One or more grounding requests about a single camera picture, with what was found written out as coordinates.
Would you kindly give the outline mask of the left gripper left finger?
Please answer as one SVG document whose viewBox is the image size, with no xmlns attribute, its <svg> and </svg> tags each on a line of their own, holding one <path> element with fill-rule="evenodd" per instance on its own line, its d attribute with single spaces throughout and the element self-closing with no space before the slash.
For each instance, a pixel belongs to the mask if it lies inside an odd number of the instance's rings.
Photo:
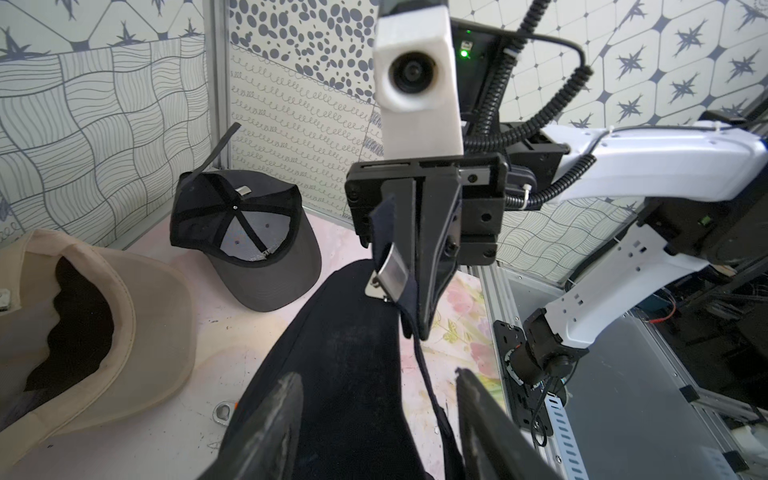
<svg viewBox="0 0 768 480">
<path fill-rule="evenodd" d="M 301 377 L 289 372 L 238 430 L 202 479 L 290 479 L 303 407 Z"/>
</svg>

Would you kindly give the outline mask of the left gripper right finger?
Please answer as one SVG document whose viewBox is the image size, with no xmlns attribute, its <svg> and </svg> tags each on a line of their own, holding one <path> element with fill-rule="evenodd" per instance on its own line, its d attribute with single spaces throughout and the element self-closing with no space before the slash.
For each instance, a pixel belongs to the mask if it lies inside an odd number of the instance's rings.
<svg viewBox="0 0 768 480">
<path fill-rule="evenodd" d="M 456 387 L 466 479 L 559 478 L 472 371 L 459 368 Z"/>
</svg>

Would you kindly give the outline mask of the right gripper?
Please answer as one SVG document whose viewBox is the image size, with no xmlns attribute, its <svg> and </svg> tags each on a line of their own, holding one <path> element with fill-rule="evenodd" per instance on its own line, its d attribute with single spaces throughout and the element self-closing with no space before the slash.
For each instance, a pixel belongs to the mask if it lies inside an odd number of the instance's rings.
<svg viewBox="0 0 768 480">
<path fill-rule="evenodd" d="M 345 193 L 361 243 L 373 242 L 368 215 L 385 207 L 383 282 L 406 282 L 417 263 L 417 327 L 431 329 L 438 266 L 448 235 L 460 265 L 485 266 L 496 258 L 505 211 L 507 166 L 495 153 L 358 162 Z M 451 224 L 458 231 L 449 233 Z"/>
</svg>

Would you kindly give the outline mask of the black cap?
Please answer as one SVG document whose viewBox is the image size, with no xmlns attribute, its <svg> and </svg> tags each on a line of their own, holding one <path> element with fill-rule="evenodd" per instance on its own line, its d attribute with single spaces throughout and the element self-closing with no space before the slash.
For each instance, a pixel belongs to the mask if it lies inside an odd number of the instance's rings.
<svg viewBox="0 0 768 480">
<path fill-rule="evenodd" d="M 301 377 L 303 407 L 290 479 L 424 479 L 403 410 L 400 328 L 413 322 L 415 287 L 397 301 L 365 289 L 381 270 L 383 202 L 370 215 L 373 256 L 331 274 L 299 311 L 250 381 L 220 452 L 287 373 Z"/>
</svg>

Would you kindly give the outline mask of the dark grey baseball cap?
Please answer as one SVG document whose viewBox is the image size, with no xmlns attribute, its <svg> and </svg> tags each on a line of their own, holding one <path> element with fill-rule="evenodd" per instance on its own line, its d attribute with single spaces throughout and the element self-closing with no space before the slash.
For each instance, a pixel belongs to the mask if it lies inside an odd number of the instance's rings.
<svg viewBox="0 0 768 480">
<path fill-rule="evenodd" d="M 257 171 L 210 169 L 239 128 L 233 123 L 200 167 L 180 175 L 170 242 L 205 254 L 243 306 L 271 312 L 316 284 L 322 256 L 298 186 Z"/>
</svg>

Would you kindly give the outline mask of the beige baseball cap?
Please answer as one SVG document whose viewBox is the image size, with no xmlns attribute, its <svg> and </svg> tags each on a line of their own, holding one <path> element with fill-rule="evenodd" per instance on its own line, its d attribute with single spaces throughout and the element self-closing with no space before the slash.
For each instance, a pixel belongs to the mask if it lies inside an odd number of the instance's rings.
<svg viewBox="0 0 768 480">
<path fill-rule="evenodd" d="M 175 395 L 195 363 L 173 267 L 38 229 L 1 251 L 1 466 Z"/>
</svg>

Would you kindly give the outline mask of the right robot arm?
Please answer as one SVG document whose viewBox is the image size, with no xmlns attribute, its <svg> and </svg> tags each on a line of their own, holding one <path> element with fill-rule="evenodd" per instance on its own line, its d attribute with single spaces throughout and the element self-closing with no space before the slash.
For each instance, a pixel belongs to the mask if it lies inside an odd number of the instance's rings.
<svg viewBox="0 0 768 480">
<path fill-rule="evenodd" d="M 767 145 L 746 124 L 576 129 L 555 118 L 592 76 L 581 59 L 529 120 L 492 134 L 462 126 L 460 75 L 487 96 L 504 81 L 547 9 L 518 30 L 451 18 L 444 1 L 384 1 L 373 41 L 385 158 L 359 162 L 345 191 L 355 229 L 373 249 L 374 295 L 426 339 L 460 265 L 495 258 L 502 215 L 600 195 L 648 207 L 578 283 L 523 324 L 508 360 L 520 385 L 573 372 L 621 314 L 667 284 L 767 245 Z"/>
</svg>

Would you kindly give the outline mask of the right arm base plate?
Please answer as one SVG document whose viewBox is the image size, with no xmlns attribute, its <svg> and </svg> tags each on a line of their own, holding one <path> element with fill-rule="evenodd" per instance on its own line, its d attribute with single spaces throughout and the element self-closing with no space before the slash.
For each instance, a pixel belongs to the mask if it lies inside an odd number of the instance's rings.
<svg viewBox="0 0 768 480">
<path fill-rule="evenodd" d="M 536 434 L 540 446 L 553 434 L 545 399 L 563 386 L 576 357 L 566 352 L 543 316 L 523 327 L 496 320 L 492 332 L 501 362 L 501 381 L 513 422 Z"/>
</svg>

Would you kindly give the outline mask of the orange handled adjustable wrench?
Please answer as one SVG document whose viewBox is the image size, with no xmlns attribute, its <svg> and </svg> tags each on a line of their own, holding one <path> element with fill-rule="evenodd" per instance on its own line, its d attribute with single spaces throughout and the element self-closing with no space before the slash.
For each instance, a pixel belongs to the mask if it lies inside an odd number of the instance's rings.
<svg viewBox="0 0 768 480">
<path fill-rule="evenodd" d="M 222 401 L 218 403 L 212 412 L 212 419 L 215 423 L 227 427 L 237 409 L 236 401 Z"/>
</svg>

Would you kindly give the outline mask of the aluminium front rail frame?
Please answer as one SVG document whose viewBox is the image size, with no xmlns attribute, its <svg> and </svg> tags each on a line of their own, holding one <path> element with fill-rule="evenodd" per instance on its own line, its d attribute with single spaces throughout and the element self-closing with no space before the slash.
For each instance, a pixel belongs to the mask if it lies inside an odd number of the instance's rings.
<svg viewBox="0 0 768 480">
<path fill-rule="evenodd" d="M 728 419 L 764 419 L 697 385 L 661 334 L 626 314 L 578 366 L 567 403 L 550 399 L 546 461 L 562 479 L 764 479 Z"/>
</svg>

